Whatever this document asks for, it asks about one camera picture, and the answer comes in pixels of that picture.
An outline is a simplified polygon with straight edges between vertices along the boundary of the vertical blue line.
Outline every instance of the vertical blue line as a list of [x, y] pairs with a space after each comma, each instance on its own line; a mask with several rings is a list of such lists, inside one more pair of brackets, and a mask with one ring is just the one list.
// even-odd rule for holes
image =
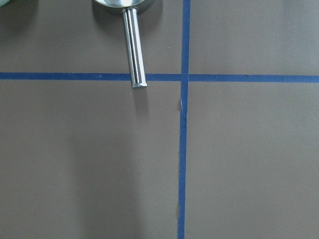
[[190, 0], [183, 0], [182, 53], [180, 79], [180, 122], [179, 122], [179, 186], [178, 203], [179, 217], [177, 238], [185, 238], [185, 194], [186, 194], [186, 146], [187, 146], [187, 98], [189, 72], [189, 23]]

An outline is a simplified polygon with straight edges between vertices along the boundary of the cylindrical handle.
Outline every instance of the cylindrical handle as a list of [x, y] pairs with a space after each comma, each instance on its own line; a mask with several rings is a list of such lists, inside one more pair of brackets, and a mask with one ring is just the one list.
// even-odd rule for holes
[[126, 46], [128, 52], [132, 88], [144, 88], [147, 86], [147, 83], [143, 64], [137, 10], [133, 7], [124, 9], [123, 22], [126, 36]]

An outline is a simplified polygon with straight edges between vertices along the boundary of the blue line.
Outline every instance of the blue line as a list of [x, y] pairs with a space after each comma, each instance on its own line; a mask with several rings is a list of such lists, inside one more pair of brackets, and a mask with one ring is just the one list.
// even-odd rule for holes
[[182, 54], [180, 79], [180, 123], [179, 123], [179, 176], [178, 176], [178, 203], [179, 217], [177, 238], [185, 238], [185, 196], [186, 196], [186, 152], [187, 152], [187, 98], [188, 98], [188, 71], [189, 71], [189, 23], [190, 0], [183, 1], [182, 26]]
[[319, 83], [319, 76], [278, 76], [278, 75], [189, 75], [193, 82], [286, 82]]
[[[129, 74], [0, 72], [0, 80], [130, 81]], [[180, 74], [147, 74], [148, 81], [180, 81]]]

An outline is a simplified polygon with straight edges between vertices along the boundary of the green object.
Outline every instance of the green object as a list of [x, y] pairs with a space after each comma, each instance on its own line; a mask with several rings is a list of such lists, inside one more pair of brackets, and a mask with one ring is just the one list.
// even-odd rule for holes
[[0, 6], [5, 5], [8, 1], [10, 1], [10, 0], [0, 0]]

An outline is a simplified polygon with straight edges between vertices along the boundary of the metal ladle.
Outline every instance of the metal ladle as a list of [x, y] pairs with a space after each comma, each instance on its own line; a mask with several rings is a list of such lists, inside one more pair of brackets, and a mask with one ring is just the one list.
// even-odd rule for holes
[[126, 36], [132, 89], [147, 86], [143, 64], [138, 14], [147, 10], [155, 0], [94, 0], [114, 15], [122, 15]]

